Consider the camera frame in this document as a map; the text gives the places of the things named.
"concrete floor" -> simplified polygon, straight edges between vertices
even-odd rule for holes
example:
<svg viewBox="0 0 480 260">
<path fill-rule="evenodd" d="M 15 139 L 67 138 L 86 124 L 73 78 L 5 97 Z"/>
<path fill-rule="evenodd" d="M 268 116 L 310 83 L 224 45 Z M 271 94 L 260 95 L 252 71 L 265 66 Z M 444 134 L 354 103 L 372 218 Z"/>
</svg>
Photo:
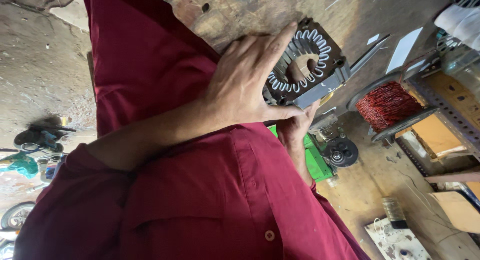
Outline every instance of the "concrete floor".
<svg viewBox="0 0 480 260">
<path fill-rule="evenodd" d="M 29 124 L 61 117 L 76 135 L 97 134 L 89 34 L 48 13 L 71 1 L 0 0 L 0 148 L 14 148 L 15 136 Z M 65 151 L 95 138 L 69 137 Z M 0 158 L 10 154 L 0 152 Z M 0 216 L 16 203 L 34 200 L 37 193 L 27 195 L 25 189 L 39 183 L 39 177 L 0 172 Z"/>
</svg>

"metal wheel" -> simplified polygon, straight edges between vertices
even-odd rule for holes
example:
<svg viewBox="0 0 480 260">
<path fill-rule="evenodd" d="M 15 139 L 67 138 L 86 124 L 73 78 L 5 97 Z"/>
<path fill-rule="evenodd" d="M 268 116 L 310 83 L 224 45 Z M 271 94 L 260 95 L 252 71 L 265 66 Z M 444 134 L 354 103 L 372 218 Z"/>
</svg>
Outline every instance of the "metal wheel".
<svg viewBox="0 0 480 260">
<path fill-rule="evenodd" d="M 25 220 L 34 206 L 34 202 L 23 202 L 7 210 L 1 218 L 2 228 L 20 229 L 25 224 Z"/>
</svg>

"man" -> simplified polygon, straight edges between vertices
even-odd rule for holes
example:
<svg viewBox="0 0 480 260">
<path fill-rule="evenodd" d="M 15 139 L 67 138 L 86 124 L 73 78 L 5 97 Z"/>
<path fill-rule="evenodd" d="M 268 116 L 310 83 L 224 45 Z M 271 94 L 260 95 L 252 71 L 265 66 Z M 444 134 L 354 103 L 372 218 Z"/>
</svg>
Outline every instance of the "man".
<svg viewBox="0 0 480 260">
<path fill-rule="evenodd" d="M 368 259 L 305 165 L 318 103 L 261 95 L 295 23 L 219 59 L 162 0 L 84 1 L 100 137 L 38 197 L 16 259 Z"/>
</svg>

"wheel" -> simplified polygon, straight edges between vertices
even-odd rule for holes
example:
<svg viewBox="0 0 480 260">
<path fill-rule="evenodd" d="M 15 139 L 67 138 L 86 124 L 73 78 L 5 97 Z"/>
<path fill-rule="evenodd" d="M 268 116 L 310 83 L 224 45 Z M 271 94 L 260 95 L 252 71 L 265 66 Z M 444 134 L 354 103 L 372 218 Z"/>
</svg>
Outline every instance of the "wheel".
<svg viewBox="0 0 480 260">
<path fill-rule="evenodd" d="M 0 244 L 0 260 L 12 260 L 14 257 L 15 243 L 9 240 L 2 240 Z"/>
<path fill-rule="evenodd" d="M 10 208 L 1 218 L 1 227 L 3 229 L 20 229 L 34 206 L 35 202 L 23 202 Z"/>
</svg>

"forearm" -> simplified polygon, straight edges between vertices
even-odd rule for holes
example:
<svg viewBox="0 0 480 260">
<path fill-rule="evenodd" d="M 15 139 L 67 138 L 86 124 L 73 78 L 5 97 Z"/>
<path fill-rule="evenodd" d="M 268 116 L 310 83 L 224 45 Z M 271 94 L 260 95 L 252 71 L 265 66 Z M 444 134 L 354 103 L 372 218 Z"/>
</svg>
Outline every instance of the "forearm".
<svg viewBox="0 0 480 260">
<path fill-rule="evenodd" d="M 314 182 L 314 179 L 310 175 L 307 168 L 307 161 L 305 159 L 305 147 L 302 141 L 295 141 L 289 143 L 282 143 L 287 151 L 288 155 L 292 159 L 293 165 L 297 169 L 298 174 L 302 177 L 303 181 L 309 186 Z"/>
<path fill-rule="evenodd" d="M 88 152 L 105 165 L 132 170 L 162 150 L 228 126 L 201 100 L 135 122 L 92 142 Z"/>
</svg>

